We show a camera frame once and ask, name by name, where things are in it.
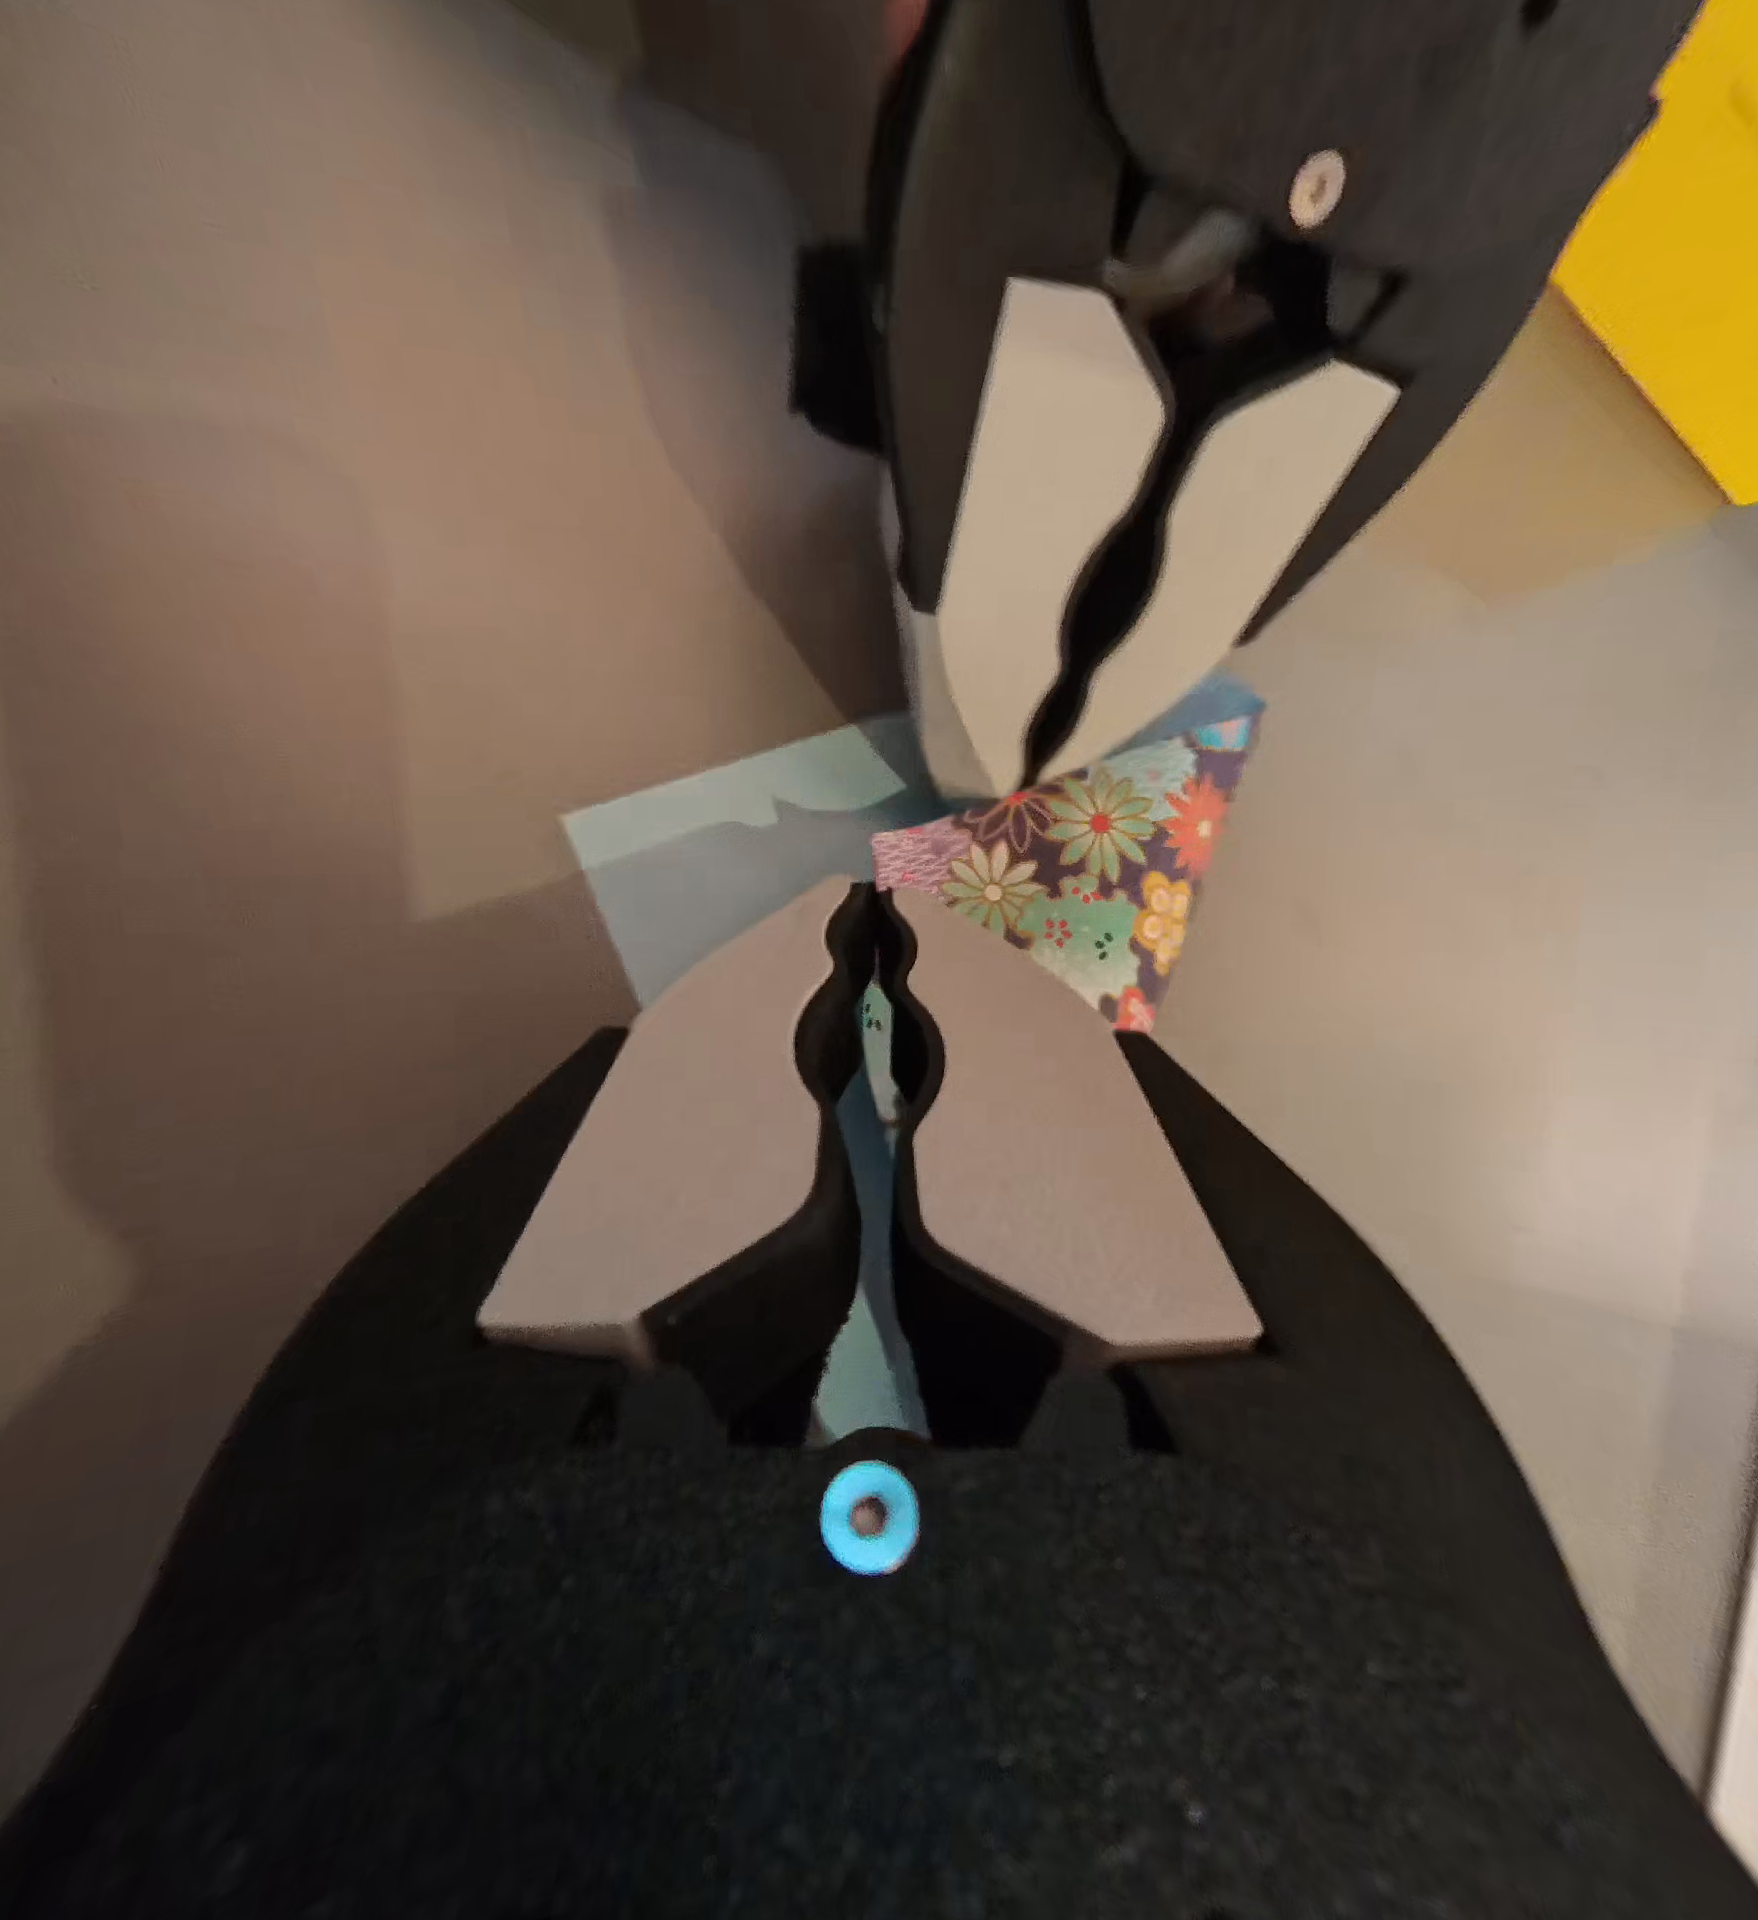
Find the floral origami paper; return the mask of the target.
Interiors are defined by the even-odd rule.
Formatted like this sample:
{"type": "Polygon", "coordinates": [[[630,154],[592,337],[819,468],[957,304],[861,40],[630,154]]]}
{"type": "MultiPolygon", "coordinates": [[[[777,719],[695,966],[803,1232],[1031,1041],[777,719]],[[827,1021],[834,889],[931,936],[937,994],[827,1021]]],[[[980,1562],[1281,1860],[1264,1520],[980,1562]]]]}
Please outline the floral origami paper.
{"type": "MultiPolygon", "coordinates": [[[[1163,734],[1000,802],[937,802],[904,722],[876,722],[675,782],[568,823],[568,840],[636,998],[652,1007],[706,957],[819,881],[911,890],[986,928],[1091,1004],[1121,1040],[1147,1037],[1165,998],[1257,719],[1163,734]]],[[[869,1425],[916,1406],[893,1311],[893,1011],[874,974],[860,1003],[861,1070],[839,1101],[861,1211],[849,1319],[879,1324],[893,1388],[869,1425]]],[[[849,1432],[860,1368],[827,1352],[827,1432],[849,1432]]],[[[1121,1439],[1128,1375],[1061,1375],[1026,1442],[1088,1431],[1121,1439]]]]}

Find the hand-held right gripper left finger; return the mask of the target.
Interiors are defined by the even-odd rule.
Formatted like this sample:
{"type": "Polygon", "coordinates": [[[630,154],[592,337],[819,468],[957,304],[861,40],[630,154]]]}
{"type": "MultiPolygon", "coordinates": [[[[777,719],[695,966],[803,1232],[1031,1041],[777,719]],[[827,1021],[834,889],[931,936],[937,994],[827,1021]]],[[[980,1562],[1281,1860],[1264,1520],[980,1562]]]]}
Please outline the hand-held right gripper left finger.
{"type": "Polygon", "coordinates": [[[639,1013],[476,1311],[488,1342],[685,1374],[747,1442],[803,1439],[860,1291],[839,1101],[876,889],[819,881],[639,1013]]]}

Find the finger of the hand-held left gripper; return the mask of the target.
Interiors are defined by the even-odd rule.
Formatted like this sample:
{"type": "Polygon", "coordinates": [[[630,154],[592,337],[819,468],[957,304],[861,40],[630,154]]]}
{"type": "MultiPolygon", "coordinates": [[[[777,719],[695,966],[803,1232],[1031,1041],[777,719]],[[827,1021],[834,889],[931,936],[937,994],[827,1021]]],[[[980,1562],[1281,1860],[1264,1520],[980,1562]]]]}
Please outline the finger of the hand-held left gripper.
{"type": "Polygon", "coordinates": [[[1105,292],[1007,279],[937,612],[907,602],[891,531],[904,695],[944,802],[1017,789],[1038,706],[1061,680],[1070,595],[1134,505],[1165,419],[1105,292]]]}
{"type": "Polygon", "coordinates": [[[1389,378],[1334,358],[1208,429],[1165,516],[1147,605],[1094,669],[1086,709],[1041,760],[1041,779],[1145,737],[1228,660],[1399,394],[1389,378]]]}

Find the yellow box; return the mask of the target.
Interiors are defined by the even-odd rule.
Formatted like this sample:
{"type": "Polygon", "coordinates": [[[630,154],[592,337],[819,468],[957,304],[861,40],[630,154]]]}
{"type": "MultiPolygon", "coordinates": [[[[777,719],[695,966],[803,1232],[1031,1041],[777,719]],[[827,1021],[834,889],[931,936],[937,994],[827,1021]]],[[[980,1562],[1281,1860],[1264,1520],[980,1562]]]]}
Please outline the yellow box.
{"type": "Polygon", "coordinates": [[[1758,505],[1758,3],[1706,3],[1555,285],[1726,502],[1758,505]]]}

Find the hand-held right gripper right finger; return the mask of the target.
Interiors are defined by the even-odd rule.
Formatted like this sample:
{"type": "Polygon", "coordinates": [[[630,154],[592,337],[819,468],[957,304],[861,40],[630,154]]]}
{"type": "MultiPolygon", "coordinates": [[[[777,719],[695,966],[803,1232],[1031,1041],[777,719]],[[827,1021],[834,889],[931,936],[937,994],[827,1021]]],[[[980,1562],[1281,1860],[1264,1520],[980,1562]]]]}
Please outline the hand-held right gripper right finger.
{"type": "Polygon", "coordinates": [[[1248,1356],[1262,1319],[1114,1028],[934,899],[876,899],[893,1011],[893,1311],[941,1449],[1057,1378],[1248,1356]]]}

